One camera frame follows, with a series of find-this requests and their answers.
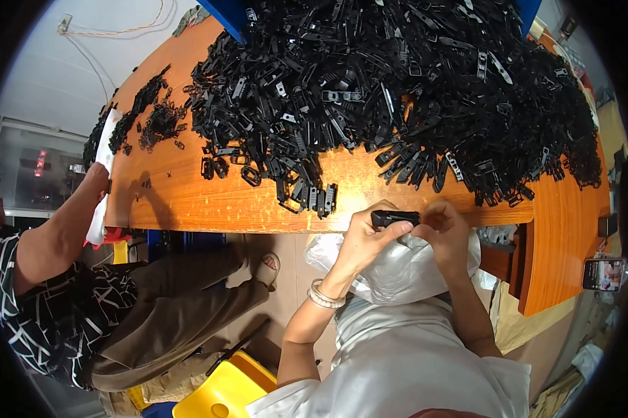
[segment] white bead bracelet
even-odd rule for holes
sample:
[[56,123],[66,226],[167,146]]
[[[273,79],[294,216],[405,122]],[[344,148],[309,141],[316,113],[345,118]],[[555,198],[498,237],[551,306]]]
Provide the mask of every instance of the white bead bracelet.
[[338,309],[344,306],[347,300],[343,297],[342,299],[331,299],[330,297],[322,294],[319,291],[319,284],[323,281],[323,279],[317,279],[312,281],[312,286],[307,290],[307,296],[310,298],[312,302],[316,305],[321,306],[326,309]]

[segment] smartphone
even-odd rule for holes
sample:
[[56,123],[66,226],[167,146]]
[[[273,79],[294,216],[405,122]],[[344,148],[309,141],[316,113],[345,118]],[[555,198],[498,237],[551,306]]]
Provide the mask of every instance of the smartphone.
[[625,274],[625,260],[622,258],[589,258],[584,261],[582,287],[601,292],[617,292]]

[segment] white shirt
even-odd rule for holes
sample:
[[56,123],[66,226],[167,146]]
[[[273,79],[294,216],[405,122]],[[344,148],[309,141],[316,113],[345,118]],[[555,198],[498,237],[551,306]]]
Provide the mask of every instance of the white shirt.
[[252,417],[394,417],[453,409],[527,417],[530,365],[479,358],[453,332],[451,307],[434,297],[369,305],[337,325],[333,370],[246,406]]

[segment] wooden table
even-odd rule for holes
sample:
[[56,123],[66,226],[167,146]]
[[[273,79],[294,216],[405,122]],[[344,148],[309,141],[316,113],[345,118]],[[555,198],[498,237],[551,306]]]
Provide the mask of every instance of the wooden table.
[[[553,38],[539,42],[553,52]],[[531,184],[535,191],[532,222],[521,225],[513,254],[482,247],[482,268],[510,283],[510,294],[519,299],[519,312],[530,316],[581,293],[584,260],[592,257],[603,242],[597,236],[598,218],[611,212],[607,168],[603,147],[598,155],[603,166],[599,188],[579,190],[565,170],[565,179],[542,178]]]
[[[118,110],[124,113],[130,110],[135,93],[168,64],[172,67],[164,78],[173,88],[170,100],[176,105],[184,103],[188,95],[182,88],[190,84],[193,67],[207,58],[207,46],[222,29],[218,21],[209,17],[187,28],[181,36],[164,42],[119,88],[113,98]],[[137,121],[142,125],[151,108],[148,106],[138,116]],[[190,112],[184,122],[191,127]],[[240,178],[239,166],[231,165],[226,179],[204,180],[200,176],[200,162],[201,147],[206,140],[195,132],[186,130],[180,134],[178,139],[184,143],[184,150],[176,147],[173,140],[167,140],[157,144],[151,154],[139,149],[138,138],[134,125],[127,140],[133,145],[132,153],[129,156],[119,153],[115,159],[106,217],[108,226],[260,233],[344,231],[353,212],[381,199],[390,200],[403,210],[420,211],[429,202],[445,197],[472,226],[533,225],[533,238],[528,241],[530,256],[523,256],[525,262],[521,264],[521,271],[528,273],[521,274],[526,284],[521,287],[521,293],[526,293],[523,303],[526,314],[539,312],[580,291],[582,260],[596,242],[591,235],[597,224],[596,216],[608,213],[608,187],[579,192],[569,174],[559,183],[543,176],[541,181],[530,185],[536,193],[534,202],[526,200],[514,208],[507,203],[476,207],[473,194],[462,183],[455,182],[451,171],[439,194],[426,183],[418,191],[407,185],[386,186],[377,177],[381,170],[374,162],[376,154],[358,149],[351,155],[338,149],[319,157],[324,183],[339,185],[336,212],[320,220],[313,212],[294,215],[279,207],[274,182],[264,180],[260,187],[252,188]],[[141,187],[147,179],[152,187]]]
[[[184,103],[188,95],[182,88],[191,83],[193,67],[207,58],[207,46],[221,30],[221,25],[209,17],[187,28],[181,36],[164,42],[119,88],[114,97],[118,110],[128,111],[137,90],[169,63],[172,67],[164,77],[173,88],[171,100],[175,105]],[[148,106],[137,118],[143,126],[151,108]],[[184,121],[190,128],[191,112]],[[184,150],[177,148],[174,140],[167,140],[154,146],[152,154],[139,149],[138,138],[133,126],[128,133],[132,153],[128,157],[119,153],[115,159],[108,225],[185,231],[345,231],[352,213],[381,199],[388,199],[404,210],[419,211],[440,197],[451,200],[474,226],[529,222],[533,217],[533,203],[529,201],[512,209],[506,202],[492,208],[476,207],[474,195],[462,183],[456,183],[451,170],[439,194],[425,181],[419,191],[413,186],[394,184],[394,181],[386,186],[377,177],[382,170],[374,162],[376,154],[357,149],[351,155],[341,148],[319,157],[324,184],[339,185],[337,211],[324,220],[314,212],[294,215],[277,204],[273,181],[264,180],[260,187],[252,188],[240,178],[239,166],[231,164],[226,179],[203,179],[200,176],[201,146],[206,140],[195,132],[186,130],[180,134],[178,139],[184,143]],[[151,179],[151,189],[140,187],[147,178]]]

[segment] hand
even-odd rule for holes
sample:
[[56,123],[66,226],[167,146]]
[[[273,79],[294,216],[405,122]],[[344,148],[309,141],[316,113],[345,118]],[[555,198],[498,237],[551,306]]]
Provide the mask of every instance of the hand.
[[86,171],[86,176],[80,187],[90,188],[94,195],[97,195],[98,202],[105,197],[107,188],[109,186],[109,172],[101,163],[93,163],[89,170]]
[[412,236],[425,239],[435,253],[435,262],[445,280],[467,275],[470,227],[451,203],[438,200],[421,213]]
[[376,231],[372,227],[370,213],[377,210],[399,211],[393,203],[382,200],[362,212],[352,215],[349,230],[344,234],[342,248],[339,249],[334,270],[355,278],[365,267],[377,258],[384,247],[396,238],[408,233],[414,226],[407,221],[394,222]]

